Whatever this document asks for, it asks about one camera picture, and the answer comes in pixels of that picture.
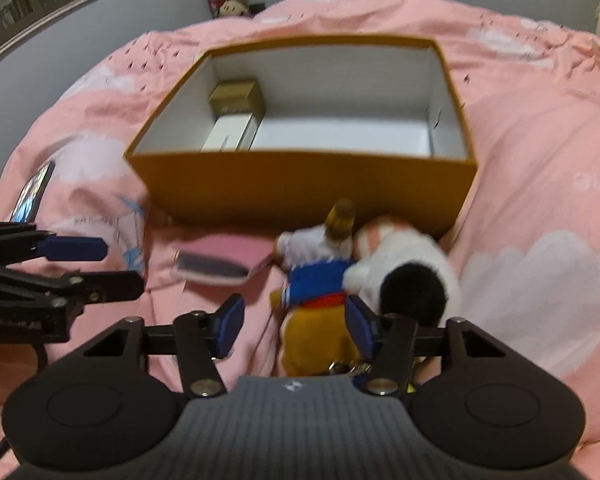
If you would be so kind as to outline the white dog plush toy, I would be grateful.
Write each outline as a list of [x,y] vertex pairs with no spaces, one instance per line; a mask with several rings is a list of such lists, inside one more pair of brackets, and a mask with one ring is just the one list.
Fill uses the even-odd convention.
[[438,327],[445,310],[460,304],[460,283],[445,252],[403,219],[383,216],[357,230],[353,259],[343,289],[376,314]]

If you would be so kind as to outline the black smartphone lit screen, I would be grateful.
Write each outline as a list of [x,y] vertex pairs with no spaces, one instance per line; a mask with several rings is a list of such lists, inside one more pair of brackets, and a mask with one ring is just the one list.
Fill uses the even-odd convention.
[[38,171],[27,180],[16,200],[14,208],[12,208],[12,213],[9,217],[10,222],[34,222],[54,169],[55,162],[49,160],[38,168]]

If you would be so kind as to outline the small gold gift box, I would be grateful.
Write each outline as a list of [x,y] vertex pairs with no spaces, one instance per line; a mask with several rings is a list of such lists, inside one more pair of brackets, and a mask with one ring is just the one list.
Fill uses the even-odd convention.
[[261,120],[266,112],[259,81],[252,79],[220,82],[209,96],[209,105],[215,117],[251,114]]

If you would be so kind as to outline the pink cloud-print bedspread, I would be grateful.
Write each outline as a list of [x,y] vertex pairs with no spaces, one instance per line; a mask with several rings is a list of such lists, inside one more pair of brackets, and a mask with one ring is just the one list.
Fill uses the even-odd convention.
[[574,464],[600,479],[600,37],[449,0],[284,0],[254,18],[148,32],[78,79],[30,128],[0,180],[0,221],[32,174],[56,168],[36,216],[57,233],[98,236],[104,270],[143,272],[126,304],[93,304],[57,360],[128,315],[168,324],[225,294],[174,275],[195,236],[151,208],[123,153],[204,51],[268,37],[381,34],[440,44],[469,124],[478,174],[444,246],[460,315],[580,396]]

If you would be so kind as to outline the white rectangular box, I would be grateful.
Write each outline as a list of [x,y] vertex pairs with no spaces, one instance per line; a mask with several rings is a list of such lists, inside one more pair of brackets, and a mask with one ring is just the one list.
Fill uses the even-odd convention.
[[202,144],[201,151],[249,151],[257,135],[259,125],[259,119],[253,114],[220,116],[216,120],[204,144]]

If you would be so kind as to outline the duck plush blue shirt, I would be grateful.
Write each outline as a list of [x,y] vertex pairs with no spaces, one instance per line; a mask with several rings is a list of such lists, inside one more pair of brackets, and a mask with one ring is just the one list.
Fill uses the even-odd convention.
[[270,301],[280,318],[278,366],[286,376],[328,375],[361,361],[344,318],[354,220],[353,203],[338,200],[323,223],[277,237],[274,259],[287,281]]

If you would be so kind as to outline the orange cardboard storage box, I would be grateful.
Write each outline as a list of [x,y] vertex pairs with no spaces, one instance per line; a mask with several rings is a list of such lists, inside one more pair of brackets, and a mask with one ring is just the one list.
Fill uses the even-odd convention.
[[[259,81],[249,151],[203,152],[222,81]],[[348,198],[358,222],[401,216],[452,228],[477,172],[460,98],[428,38],[268,38],[204,52],[125,153],[151,199],[194,226],[295,230]]]

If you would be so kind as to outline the pink notebook wallet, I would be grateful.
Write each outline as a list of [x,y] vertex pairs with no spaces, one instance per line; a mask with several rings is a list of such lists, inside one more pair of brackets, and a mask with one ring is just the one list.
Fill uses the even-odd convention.
[[274,240],[237,233],[206,234],[178,245],[173,274],[208,286],[240,286],[272,263]]

